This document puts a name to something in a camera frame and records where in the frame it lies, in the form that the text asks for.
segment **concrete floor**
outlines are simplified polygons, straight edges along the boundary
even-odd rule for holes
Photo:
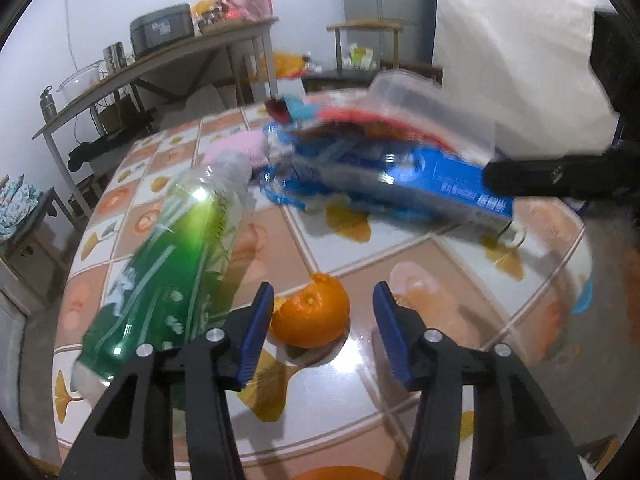
[[[557,353],[532,370],[576,445],[624,438],[640,408],[640,348],[629,337],[623,261],[639,247],[627,210],[592,205],[584,216],[593,255],[590,308],[571,315]],[[60,302],[28,319],[20,371],[24,433],[59,464],[51,407],[51,362]]]

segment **orange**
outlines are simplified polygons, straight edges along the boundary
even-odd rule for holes
[[[318,348],[338,339],[349,324],[349,297],[342,284],[327,274],[315,273],[311,279],[273,313],[271,330],[284,344]]]
[[[370,469],[353,465],[336,465],[307,471],[296,476],[294,480],[386,480],[386,477]]]

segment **white sheet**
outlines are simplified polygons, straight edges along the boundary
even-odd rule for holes
[[[608,0],[438,0],[444,87],[498,121],[509,155],[601,152],[617,115],[588,66]]]

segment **patterned tablecloth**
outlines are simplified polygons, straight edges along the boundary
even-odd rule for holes
[[[360,92],[307,99],[341,105]],[[121,163],[84,232],[60,311],[52,395],[63,458],[92,408],[70,384],[82,335],[158,219],[167,183],[197,164],[212,140],[267,120],[262,105],[204,117],[140,140]],[[348,292],[351,328],[341,344],[297,357],[268,337],[258,362],[260,388],[251,383],[228,393],[249,479],[310,480],[317,478],[310,471],[329,466],[370,470],[354,476],[351,469],[349,478],[398,478],[418,398],[388,368],[371,307],[379,280],[457,343],[486,349],[503,340],[527,365],[555,352],[570,313],[587,305],[591,255],[584,227],[556,200],[516,203],[528,233],[513,253],[468,227],[407,224],[341,208],[309,215],[253,192],[257,205],[232,257],[244,272],[234,306],[248,304],[263,280],[283,295],[309,283],[312,272],[327,272]],[[465,389],[464,437],[472,433],[472,410],[472,391]],[[468,466],[470,442],[461,443],[461,468]],[[174,449],[177,477],[188,478],[180,412],[174,412]],[[341,478],[344,471],[325,472]]]

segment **green bottle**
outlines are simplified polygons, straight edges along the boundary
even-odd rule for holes
[[[99,398],[140,345],[180,347],[224,323],[230,303],[216,298],[226,296],[221,281],[250,177],[249,160],[227,152],[189,170],[169,190],[158,223],[82,338],[73,381],[89,400]]]

